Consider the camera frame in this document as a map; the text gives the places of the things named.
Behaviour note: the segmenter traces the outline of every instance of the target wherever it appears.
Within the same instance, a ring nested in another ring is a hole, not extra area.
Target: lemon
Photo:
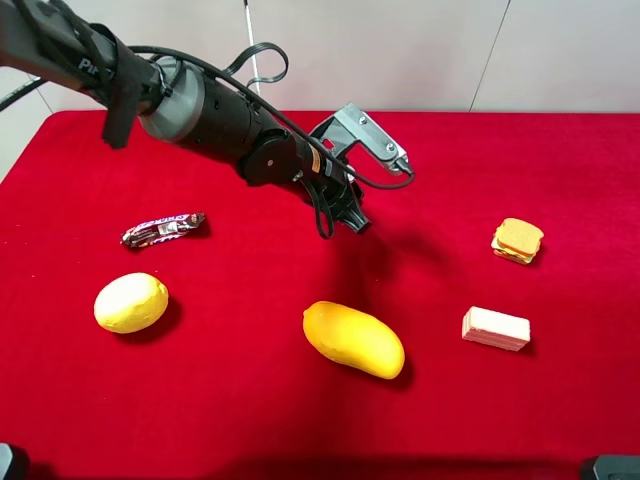
[[[152,325],[167,308],[169,293],[160,280],[146,273],[116,278],[96,297],[93,314],[102,328],[132,333]]]
[[[380,378],[398,376],[404,349],[398,336],[377,318],[332,302],[304,312],[304,334],[322,355]]]

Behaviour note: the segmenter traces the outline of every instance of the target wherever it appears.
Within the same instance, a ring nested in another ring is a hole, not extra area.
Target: metal bracket
[[[373,119],[353,103],[347,104],[318,125],[311,136],[333,144],[332,152],[343,158],[357,143],[394,175],[412,173],[407,152]]]

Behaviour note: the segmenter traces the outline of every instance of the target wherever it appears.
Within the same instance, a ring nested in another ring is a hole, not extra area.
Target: red tablecloth
[[[103,113],[47,120],[0,185],[0,441],[34,477],[552,479],[640,453],[640,116],[374,118],[417,179],[367,189],[373,227],[331,241],[290,193],[140,128],[114,152]],[[208,237],[119,244],[193,211]],[[545,232],[529,267],[489,246],[509,216]],[[172,303],[110,334],[95,296],[136,271]],[[317,300],[390,325],[401,377],[317,353],[302,332]],[[532,345],[461,340],[472,305],[530,319]]]

